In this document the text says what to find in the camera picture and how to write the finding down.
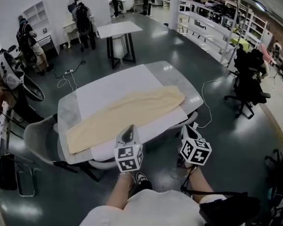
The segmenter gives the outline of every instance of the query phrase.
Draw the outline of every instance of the beige towel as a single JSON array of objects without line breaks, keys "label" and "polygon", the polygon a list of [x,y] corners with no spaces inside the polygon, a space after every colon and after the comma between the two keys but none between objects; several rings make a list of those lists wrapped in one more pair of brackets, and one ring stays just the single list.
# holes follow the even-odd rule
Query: beige towel
[{"label": "beige towel", "polygon": [[115,138],[129,125],[140,127],[175,109],[184,100],[177,86],[133,92],[91,115],[67,133],[71,154]]}]

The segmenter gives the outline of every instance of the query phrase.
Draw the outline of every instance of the power strip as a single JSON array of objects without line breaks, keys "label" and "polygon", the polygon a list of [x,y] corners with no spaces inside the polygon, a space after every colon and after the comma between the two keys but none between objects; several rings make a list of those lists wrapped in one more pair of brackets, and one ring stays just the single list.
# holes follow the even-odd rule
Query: power strip
[{"label": "power strip", "polygon": [[67,70],[65,73],[64,73],[64,75],[65,74],[69,74],[69,73],[73,73],[74,72],[74,70]]}]

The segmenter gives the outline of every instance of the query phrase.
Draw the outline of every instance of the ceiling light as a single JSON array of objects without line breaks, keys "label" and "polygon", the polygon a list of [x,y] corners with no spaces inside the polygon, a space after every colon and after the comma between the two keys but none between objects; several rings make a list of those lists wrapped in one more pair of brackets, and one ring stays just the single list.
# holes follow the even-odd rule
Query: ceiling light
[{"label": "ceiling light", "polygon": [[259,8],[259,10],[265,12],[265,9],[261,6],[260,3],[256,2],[257,7]]}]

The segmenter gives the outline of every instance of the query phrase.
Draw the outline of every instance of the foot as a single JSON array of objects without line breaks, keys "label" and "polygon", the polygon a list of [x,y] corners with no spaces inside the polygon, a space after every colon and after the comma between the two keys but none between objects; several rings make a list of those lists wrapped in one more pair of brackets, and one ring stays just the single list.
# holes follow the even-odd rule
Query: foot
[{"label": "foot", "polygon": [[45,72],[44,71],[40,71],[37,74],[40,75],[40,76],[43,76],[45,74]]},{"label": "foot", "polygon": [[142,183],[142,181],[146,180],[148,181],[147,177],[145,174],[143,174],[142,172],[138,172],[135,174],[135,179],[136,182],[140,185]]},{"label": "foot", "polygon": [[51,71],[51,70],[52,70],[52,68],[53,68],[53,64],[50,64],[50,65],[47,67],[46,72]]}]

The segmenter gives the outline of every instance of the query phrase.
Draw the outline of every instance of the white cable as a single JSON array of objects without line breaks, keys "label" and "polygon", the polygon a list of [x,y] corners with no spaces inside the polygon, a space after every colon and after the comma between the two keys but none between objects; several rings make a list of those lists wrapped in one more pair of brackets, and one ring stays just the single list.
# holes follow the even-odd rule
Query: white cable
[{"label": "white cable", "polygon": [[76,89],[77,89],[77,84],[76,84],[76,82],[75,82],[75,78],[74,78],[74,76],[73,76],[72,73],[71,73],[71,76],[72,76],[72,78],[74,79],[74,83],[75,83],[75,86],[76,86]]},{"label": "white cable", "polygon": [[65,83],[64,83],[62,86],[60,86],[60,87],[57,85],[57,87],[58,87],[58,88],[62,88],[64,85],[66,85],[66,83],[67,83],[67,81],[68,81],[68,82],[69,82],[69,85],[70,85],[70,87],[71,87],[71,89],[72,89],[72,91],[74,92],[74,88],[72,88],[70,81],[67,80],[67,79],[65,79],[64,76],[65,76],[65,75],[63,75],[63,80],[60,80],[60,81],[58,82],[58,85],[60,84],[61,81],[65,81]]},{"label": "white cable", "polygon": [[207,105],[206,100],[204,99],[204,96],[203,96],[203,88],[204,88],[205,84],[208,84],[208,83],[211,83],[211,82],[218,82],[218,81],[223,80],[223,76],[224,76],[224,74],[226,73],[226,71],[223,73],[223,75],[221,75],[221,79],[216,80],[216,81],[208,81],[208,82],[205,82],[205,83],[202,85],[202,88],[201,88],[201,95],[202,95],[204,104],[205,104],[206,107],[208,108],[209,115],[210,115],[211,119],[209,120],[209,122],[208,122],[205,126],[203,126],[203,127],[198,126],[198,128],[200,128],[200,129],[205,128],[205,127],[206,127],[207,125],[209,125],[209,124],[212,122],[212,120],[213,120],[213,118],[212,118],[212,113],[211,113],[211,109],[210,109],[209,106]]}]

